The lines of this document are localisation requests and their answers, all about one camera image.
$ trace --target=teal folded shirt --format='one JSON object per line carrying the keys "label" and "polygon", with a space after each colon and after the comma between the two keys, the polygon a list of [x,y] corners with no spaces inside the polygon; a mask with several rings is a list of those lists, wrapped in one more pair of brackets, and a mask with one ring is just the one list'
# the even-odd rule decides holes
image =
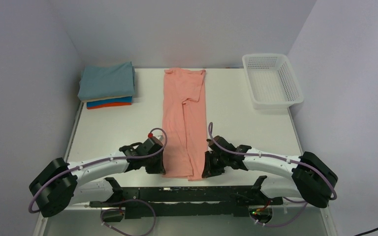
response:
{"label": "teal folded shirt", "polygon": [[110,67],[86,66],[80,80],[80,100],[133,96],[135,71],[131,62]]}

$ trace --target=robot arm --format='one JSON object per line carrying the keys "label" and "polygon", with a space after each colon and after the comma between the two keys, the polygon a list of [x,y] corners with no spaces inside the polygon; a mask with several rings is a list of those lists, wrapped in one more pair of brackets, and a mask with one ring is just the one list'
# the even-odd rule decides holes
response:
{"label": "robot arm", "polygon": [[50,162],[30,184],[30,191],[44,217],[58,214],[68,205],[118,198],[121,187],[113,178],[102,177],[145,167],[149,174],[164,174],[163,144],[152,135],[144,143],[119,148],[115,153],[88,161]]}
{"label": "robot arm", "polygon": [[[254,200],[268,202],[280,197],[301,197],[316,207],[324,208],[332,199],[331,194],[334,193],[333,187],[338,178],[313,153],[305,152],[302,156],[274,155],[247,145],[235,147],[220,136],[208,142],[211,151],[205,153],[203,178],[224,173],[226,166],[245,171],[262,171],[280,178],[260,176],[251,190]],[[57,158],[30,184],[29,189],[34,198],[29,211],[38,212],[32,210],[32,204],[36,202],[42,215],[50,217],[71,204],[122,200],[122,189],[113,178],[99,179],[141,167],[145,167],[148,174],[164,174],[163,149],[161,141],[150,133],[144,143],[123,146],[108,156],[70,163]]]}
{"label": "robot arm", "polygon": [[235,170],[263,171],[280,178],[259,177],[255,185],[264,195],[262,197],[300,197],[319,208],[327,207],[328,201],[332,199],[332,189],[338,178],[311,152],[305,152],[302,156],[285,156],[263,152],[247,145],[235,147],[220,136],[207,141],[211,151],[205,153],[203,177],[220,175],[224,173],[226,166]]}

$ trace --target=white plastic basket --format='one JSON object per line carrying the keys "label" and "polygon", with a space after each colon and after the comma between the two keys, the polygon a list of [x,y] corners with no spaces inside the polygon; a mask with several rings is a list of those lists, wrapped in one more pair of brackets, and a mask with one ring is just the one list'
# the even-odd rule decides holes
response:
{"label": "white plastic basket", "polygon": [[270,53],[244,55],[243,66],[255,109],[287,108],[304,101],[287,56]]}

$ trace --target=folded t-shirt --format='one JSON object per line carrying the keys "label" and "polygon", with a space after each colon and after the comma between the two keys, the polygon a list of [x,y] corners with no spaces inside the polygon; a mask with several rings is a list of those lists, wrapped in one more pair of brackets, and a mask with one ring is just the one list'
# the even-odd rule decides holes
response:
{"label": "folded t-shirt", "polygon": [[131,105],[131,103],[130,102],[111,102],[111,103],[106,103],[99,106],[87,107],[87,109],[91,110],[91,109],[97,109],[97,108],[102,108],[102,107],[117,107],[117,106],[127,106],[127,105]]}
{"label": "folded t-shirt", "polygon": [[134,67],[131,62],[110,67],[86,66],[80,80],[80,100],[134,95]]}
{"label": "folded t-shirt", "polygon": [[95,101],[106,100],[106,99],[111,99],[111,98],[120,98],[120,97],[127,97],[127,96],[100,97],[100,98],[95,98],[95,99],[83,100],[82,102],[95,102]]}
{"label": "folded t-shirt", "polygon": [[116,102],[116,103],[119,103],[119,102],[131,103],[131,101],[132,101],[132,97],[131,96],[129,96],[129,97],[120,97],[120,98],[111,98],[111,99],[105,99],[105,100],[100,100],[100,101],[87,102],[86,103],[86,107],[96,107],[96,106],[100,106],[100,105],[107,104],[107,103],[112,103],[112,102]]}

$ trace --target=white table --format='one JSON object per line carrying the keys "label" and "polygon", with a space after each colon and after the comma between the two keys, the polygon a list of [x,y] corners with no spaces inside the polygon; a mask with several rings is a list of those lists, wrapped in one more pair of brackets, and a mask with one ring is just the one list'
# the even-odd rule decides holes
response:
{"label": "white table", "polygon": [[[68,161],[109,155],[123,145],[145,141],[152,128],[161,127],[164,69],[135,72],[137,94],[131,106],[81,109]],[[207,69],[205,89],[206,117],[207,122],[214,123],[214,135],[223,136],[234,146],[245,144],[278,154],[301,154],[288,109],[253,109],[243,69]],[[262,174],[227,167],[221,176],[188,181],[149,175],[141,168],[113,177],[122,187],[230,186],[253,185]]]}
{"label": "white table", "polygon": [[[83,161],[108,155],[122,145],[145,141],[153,127],[161,127],[163,76],[164,69],[136,69],[137,95],[131,106],[87,110],[81,104],[65,158]],[[214,122],[214,135],[223,136],[235,146],[245,144],[273,153],[301,154],[288,109],[254,110],[242,69],[207,69],[205,84],[207,121]],[[221,176],[188,181],[149,175],[142,168],[113,177],[122,187],[232,186],[253,185],[263,174],[226,168]],[[272,222],[285,222],[296,211],[289,210],[286,215],[275,213],[278,217]],[[119,235],[100,226],[99,214],[100,209],[84,204],[69,206],[51,218],[40,215],[33,235]],[[118,227],[131,234],[141,234],[151,220],[150,217],[127,220]],[[152,235],[229,236],[240,232],[245,235],[336,235],[329,208],[318,209],[310,205],[294,223],[282,228],[258,227],[249,219],[230,215],[159,217]]]}

